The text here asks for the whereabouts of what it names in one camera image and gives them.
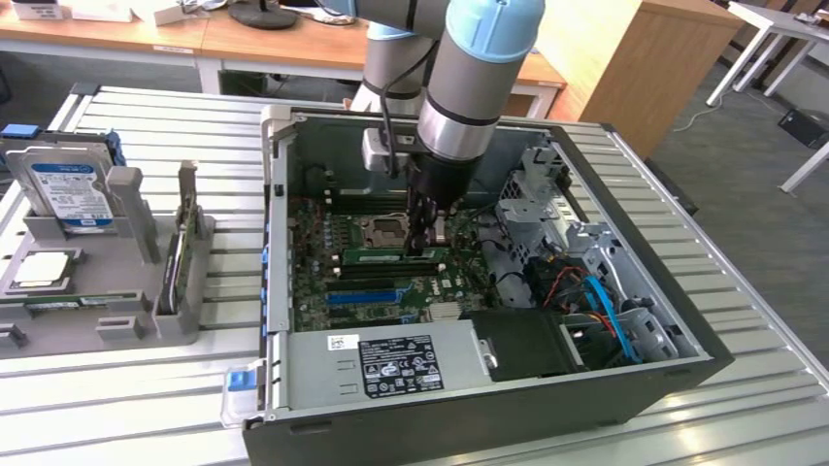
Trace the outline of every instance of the power supply label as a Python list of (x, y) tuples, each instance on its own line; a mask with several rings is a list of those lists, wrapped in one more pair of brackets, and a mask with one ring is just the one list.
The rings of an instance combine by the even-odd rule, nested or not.
[(361, 342), (361, 364), (370, 398), (444, 389), (429, 335)]

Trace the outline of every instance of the hard drive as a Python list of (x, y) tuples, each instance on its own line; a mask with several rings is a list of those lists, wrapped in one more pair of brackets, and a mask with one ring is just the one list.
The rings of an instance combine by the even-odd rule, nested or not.
[(38, 216), (54, 216), (68, 233), (112, 231), (123, 208), (107, 189), (107, 174), (123, 165), (115, 133), (71, 135), (55, 142), (55, 133), (32, 140), (4, 140), (7, 165), (22, 184)]

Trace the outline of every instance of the gray floor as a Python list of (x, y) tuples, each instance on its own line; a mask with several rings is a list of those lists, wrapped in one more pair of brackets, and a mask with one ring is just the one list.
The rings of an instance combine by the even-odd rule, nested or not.
[[(0, 106), (0, 124), (48, 123), (75, 82), (199, 91), (197, 71), (179, 67), (12, 53), (0, 53), (0, 67), (16, 93)], [(708, 109), (704, 101), (723, 74), (721, 67), (712, 72), (677, 127)], [(291, 80), (279, 88), (282, 98), (334, 102), (349, 95), (347, 86), (321, 81)], [(829, 365), (829, 339), (823, 338), (829, 335), (829, 164), (799, 188), (799, 197), (777, 189), (813, 154), (777, 127), (777, 112), (748, 95), (727, 95), (718, 112), (669, 135), (654, 159), (700, 206), (706, 232)]]

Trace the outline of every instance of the metal slotted table surface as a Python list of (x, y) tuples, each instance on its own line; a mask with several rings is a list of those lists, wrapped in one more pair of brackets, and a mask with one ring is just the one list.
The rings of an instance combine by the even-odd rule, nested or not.
[[(201, 204), (218, 219), (195, 344), (0, 361), (0, 464), (246, 463), (219, 422), (225, 370), (257, 356), (262, 251), (263, 99), (103, 87), (71, 95), (54, 129), (114, 128), (144, 171), (152, 209), (171, 213), (182, 159), (197, 159)], [(721, 255), (618, 135), (565, 124), (706, 319), (735, 363), (628, 424), (423, 464), (593, 465), (829, 460), (827, 371)], [(574, 194), (597, 214), (588, 193)], [(24, 231), (14, 185), (0, 203), (0, 257)]]

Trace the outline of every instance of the blue clip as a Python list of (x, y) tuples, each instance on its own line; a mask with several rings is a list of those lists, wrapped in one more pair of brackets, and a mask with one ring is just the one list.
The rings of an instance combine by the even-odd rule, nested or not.
[(36, 124), (7, 124), (0, 131), (0, 136), (15, 139), (35, 139), (39, 133), (40, 128)]
[(229, 391), (257, 389), (257, 371), (233, 372), (229, 380)]

